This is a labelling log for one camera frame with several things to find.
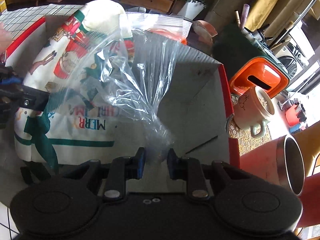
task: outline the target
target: ziplock bag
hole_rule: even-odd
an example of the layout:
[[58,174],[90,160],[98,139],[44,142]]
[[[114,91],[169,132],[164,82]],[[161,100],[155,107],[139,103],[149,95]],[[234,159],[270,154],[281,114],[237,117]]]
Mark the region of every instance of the ziplock bag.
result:
[[[120,29],[87,35],[82,47],[88,53],[70,62],[75,67],[65,84],[51,93],[47,110],[69,115],[80,106],[90,112],[107,105],[117,114],[106,122],[142,123],[143,129],[137,129],[145,137],[140,146],[146,147],[148,161],[161,162],[173,140],[156,113],[169,89],[179,42],[141,30],[132,30],[132,35],[123,39]],[[101,123],[87,119],[84,125],[95,130]],[[126,138],[117,139],[126,143]]]
[[[147,39],[143,35],[136,35],[135,30],[132,34],[132,27],[127,21],[119,20],[120,16],[125,16],[125,12],[115,2],[110,0],[90,2],[57,29],[35,58],[24,84],[48,91],[52,96],[56,95],[59,100],[53,107],[50,104],[54,101],[50,100],[45,113],[23,107],[16,113],[15,149],[21,159],[34,162],[46,161],[51,167],[56,167],[58,162],[76,165],[90,159],[100,159],[102,163],[110,163],[116,157],[134,155],[139,147],[147,145],[148,133],[145,133],[145,121],[138,120],[137,117],[132,121],[128,118],[132,115],[126,115],[121,107],[112,106],[104,101],[99,94],[95,95],[95,91],[93,94],[88,94],[89,91],[92,92],[86,88],[86,84],[90,84],[90,78],[98,81],[101,86],[99,76],[102,68],[95,63],[95,60],[99,63],[100,59],[94,53],[94,49],[97,51],[101,43],[99,47],[101,51],[105,38],[109,39],[105,41],[105,45],[114,44],[108,43],[112,39],[120,40],[120,44],[124,43],[126,60],[128,65],[132,66],[133,80],[143,93],[144,102],[148,105],[154,104],[157,109],[161,100],[161,96],[156,96],[159,95],[157,91],[162,91],[164,94],[167,90],[163,78],[159,77],[166,75],[167,72],[169,79],[165,82],[169,84],[175,63],[175,58],[171,55],[175,55],[178,44],[153,33],[147,33]],[[164,51],[167,48],[164,45],[169,43],[172,43],[167,46],[171,49],[168,53],[168,58],[171,58],[167,60],[161,51]],[[115,54],[113,57],[118,55],[118,58],[121,58],[117,48],[119,46],[116,44],[112,47]],[[138,61],[139,55],[145,58]],[[78,67],[78,63],[84,62],[84,59],[91,62]],[[169,71],[159,68],[161,64],[167,64],[166,62],[171,63]],[[149,71],[151,68],[146,68],[141,72],[143,69],[140,67],[147,64],[151,66],[153,64],[154,70]],[[144,75],[145,90],[143,82],[140,84],[140,72]],[[67,89],[77,93],[77,96],[68,98],[68,103],[64,104]]]

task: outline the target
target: yellow curtain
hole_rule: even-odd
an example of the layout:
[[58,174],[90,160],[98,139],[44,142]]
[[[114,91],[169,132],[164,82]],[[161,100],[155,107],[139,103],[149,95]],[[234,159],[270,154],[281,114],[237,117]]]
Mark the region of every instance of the yellow curtain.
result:
[[250,8],[245,27],[251,31],[260,28],[278,0],[257,0]]

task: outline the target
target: ceramic mug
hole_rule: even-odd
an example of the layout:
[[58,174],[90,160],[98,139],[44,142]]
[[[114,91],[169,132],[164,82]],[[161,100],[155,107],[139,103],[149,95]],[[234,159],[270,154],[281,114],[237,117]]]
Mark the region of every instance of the ceramic mug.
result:
[[261,87],[251,87],[234,106],[236,125],[241,130],[251,130],[254,139],[261,138],[266,133],[266,125],[275,114],[275,108],[268,94]]

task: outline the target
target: metal rivet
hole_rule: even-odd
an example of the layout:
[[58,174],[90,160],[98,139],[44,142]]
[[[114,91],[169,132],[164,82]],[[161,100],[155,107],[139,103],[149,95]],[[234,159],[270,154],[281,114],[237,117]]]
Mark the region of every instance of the metal rivet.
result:
[[2,97],[1,99],[2,99],[2,101],[4,101],[6,104],[8,104],[8,103],[11,102],[11,100],[10,100],[9,98],[7,98],[7,97]]
[[192,195],[197,198],[204,198],[209,196],[208,192],[203,189],[197,189],[192,192]]
[[104,195],[108,198],[117,198],[120,197],[120,192],[114,189],[107,190]]
[[149,205],[152,203],[152,201],[150,199],[145,199],[143,200],[143,203],[145,203],[146,205]]

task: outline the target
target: grid tile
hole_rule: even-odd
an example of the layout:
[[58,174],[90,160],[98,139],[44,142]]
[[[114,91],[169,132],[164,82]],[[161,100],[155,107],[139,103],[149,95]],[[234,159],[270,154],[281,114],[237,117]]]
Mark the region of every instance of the grid tile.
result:
[[28,11],[22,11],[19,16],[20,16],[20,17],[25,16],[27,13],[28,13]]
[[64,6],[64,8],[69,8],[69,9],[72,9],[73,7],[74,7],[75,5],[73,5],[73,4],[67,4],[67,5],[65,5]]
[[19,23],[13,24],[8,31],[9,32],[16,31],[19,25],[20,25]]
[[71,15],[73,14],[74,12],[76,12],[78,9],[77,8],[73,8],[71,9],[70,11],[68,11],[67,15]]
[[17,27],[17,31],[21,31],[21,30],[26,30],[26,29],[24,29],[24,27],[27,25],[28,23],[21,23],[21,24],[19,24],[19,26]]
[[24,33],[24,30],[22,30],[22,31],[19,31],[18,32],[18,34],[15,36],[16,38],[18,38],[21,34],[23,34]]
[[35,17],[34,15],[31,15],[24,22],[31,22],[34,17]]
[[58,12],[56,12],[57,15],[66,15],[66,13],[70,11],[69,8],[62,8]]
[[38,10],[36,10],[36,11],[33,11],[33,14],[32,14],[32,15],[38,15],[38,14],[40,14],[42,11],[43,11],[43,9],[40,8],[40,9],[38,9]]
[[43,14],[38,14],[38,15],[36,15],[33,19],[32,19],[32,21],[33,22],[36,22],[37,20],[39,20],[40,18],[42,18],[44,15]]
[[48,12],[49,15],[55,14],[59,9],[54,8],[50,12]]
[[0,22],[6,30],[11,31],[13,40],[29,28],[34,22],[45,15],[71,15],[82,5],[56,5],[49,4],[37,7],[22,8],[16,11],[5,12],[0,16]]
[[6,27],[4,27],[5,30],[9,30],[12,27],[13,24],[8,24]]
[[14,24],[12,21],[14,20],[14,18],[9,18],[5,20],[5,24]]
[[1,240],[10,240],[10,230],[1,225],[0,225],[0,238]]
[[11,35],[12,35],[12,39],[13,39],[13,40],[15,40],[15,39],[16,39],[16,37],[15,37],[15,36],[18,34],[18,32],[19,32],[19,31],[14,31],[14,32],[12,32],[12,33],[11,33]]
[[30,15],[32,15],[33,13],[34,13],[35,11],[28,11],[24,16],[30,16]]
[[23,22],[25,22],[27,19],[28,19],[27,16],[23,16],[23,17],[21,17],[16,23],[23,23]]
[[46,8],[46,9],[43,9],[40,14],[47,14],[48,12],[50,12],[51,9],[50,8]]
[[[11,213],[10,213],[10,209],[9,209],[9,220],[10,220],[10,228],[11,230],[15,231],[15,232],[19,232],[12,217],[11,217]],[[0,202],[0,223],[3,224],[6,228],[9,228],[9,223],[8,223],[8,208],[3,205]]]
[[33,25],[34,24],[34,22],[28,22],[23,28],[22,28],[22,30],[26,30],[26,29],[28,29],[31,25]]
[[11,23],[14,24],[14,23],[16,23],[18,20],[20,20],[20,19],[21,19],[21,17],[15,17]]

